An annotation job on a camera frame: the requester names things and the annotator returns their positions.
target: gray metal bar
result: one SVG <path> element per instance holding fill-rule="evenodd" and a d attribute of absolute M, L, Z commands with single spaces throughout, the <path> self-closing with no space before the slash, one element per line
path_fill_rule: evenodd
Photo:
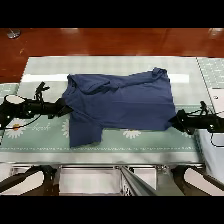
<path fill-rule="evenodd" d="M 157 196 L 156 191 L 126 167 L 120 167 L 121 173 L 133 196 Z"/>

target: blue t-shirt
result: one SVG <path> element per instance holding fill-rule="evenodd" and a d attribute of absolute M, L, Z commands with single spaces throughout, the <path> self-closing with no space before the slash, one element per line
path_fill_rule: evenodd
<path fill-rule="evenodd" d="M 63 93 L 70 114 L 70 147 L 101 141 L 103 128 L 164 131 L 176 115 L 165 69 L 129 76 L 68 75 Z"/>

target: brown wooden surface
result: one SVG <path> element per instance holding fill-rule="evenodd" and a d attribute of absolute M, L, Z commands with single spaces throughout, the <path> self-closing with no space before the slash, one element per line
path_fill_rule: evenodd
<path fill-rule="evenodd" d="M 28 57 L 157 55 L 224 57 L 223 29 L 20 28 L 9 39 L 0 28 L 0 83 L 19 82 Z"/>

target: table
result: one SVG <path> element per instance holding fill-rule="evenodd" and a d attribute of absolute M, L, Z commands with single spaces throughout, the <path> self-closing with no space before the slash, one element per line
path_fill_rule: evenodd
<path fill-rule="evenodd" d="M 129 75 L 165 68 L 172 77 L 176 109 L 199 109 L 200 101 L 211 106 L 197 58 L 150 56 L 63 56 L 29 58 L 18 95 L 31 98 L 40 81 L 51 88 L 45 101 L 55 102 L 67 87 L 67 74 Z M 184 82 L 180 77 L 187 76 Z M 203 161 L 196 136 L 174 128 L 165 132 L 135 132 L 105 129 L 100 144 L 69 148 L 69 116 L 48 120 L 42 116 L 20 133 L 6 130 L 0 148 L 0 162 L 57 164 L 180 164 Z"/>

